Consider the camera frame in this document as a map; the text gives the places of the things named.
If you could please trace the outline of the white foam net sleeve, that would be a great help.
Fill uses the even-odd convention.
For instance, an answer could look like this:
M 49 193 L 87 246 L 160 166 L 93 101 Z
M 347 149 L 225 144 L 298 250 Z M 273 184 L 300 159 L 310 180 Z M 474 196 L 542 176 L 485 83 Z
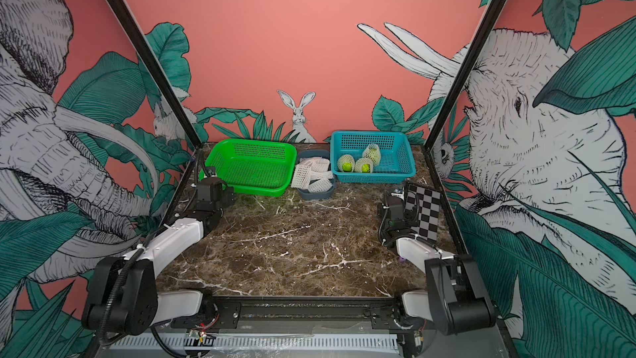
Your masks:
M 361 157 L 354 164 L 354 172 L 356 173 L 372 173 L 374 171 L 374 162 L 368 157 Z
M 377 167 L 377 165 L 379 165 L 381 162 L 381 152 L 379 145 L 369 144 L 364 149 L 362 157 L 369 159 L 374 164 L 374 167 Z
M 344 154 L 339 157 L 337 161 L 337 167 L 340 172 L 354 172 L 355 159 L 350 154 Z

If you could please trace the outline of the green custard apple front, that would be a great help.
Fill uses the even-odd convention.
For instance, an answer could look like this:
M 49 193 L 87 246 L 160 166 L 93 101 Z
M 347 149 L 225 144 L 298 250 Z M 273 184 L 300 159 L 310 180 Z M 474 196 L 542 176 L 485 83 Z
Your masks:
M 369 148 L 366 151 L 365 156 L 373 162 L 374 166 L 377 166 L 377 165 L 380 164 L 381 153 L 380 153 L 379 149 L 371 149 L 371 148 Z

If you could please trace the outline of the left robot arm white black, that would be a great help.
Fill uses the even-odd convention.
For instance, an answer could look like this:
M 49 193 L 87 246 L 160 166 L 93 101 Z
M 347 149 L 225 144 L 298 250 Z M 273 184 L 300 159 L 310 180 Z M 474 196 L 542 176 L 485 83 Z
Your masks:
M 167 321 L 198 314 L 203 293 L 160 293 L 157 278 L 179 255 L 203 240 L 235 203 L 235 189 L 219 177 L 205 177 L 172 225 L 125 255 L 107 257 L 94 269 L 81 323 L 105 343 L 115 336 L 137 336 Z

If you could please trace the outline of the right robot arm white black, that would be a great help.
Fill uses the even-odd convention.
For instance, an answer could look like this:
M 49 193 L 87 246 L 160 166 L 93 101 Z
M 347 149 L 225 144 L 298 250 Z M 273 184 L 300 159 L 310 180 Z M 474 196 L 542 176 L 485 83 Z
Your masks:
M 491 328 L 496 323 L 493 303 L 475 260 L 457 255 L 427 241 L 412 226 L 424 214 L 419 197 L 407 208 L 407 194 L 384 192 L 378 204 L 379 241 L 399 258 L 415 265 L 426 276 L 427 289 L 402 295 L 408 318 L 432 323 L 441 334 Z

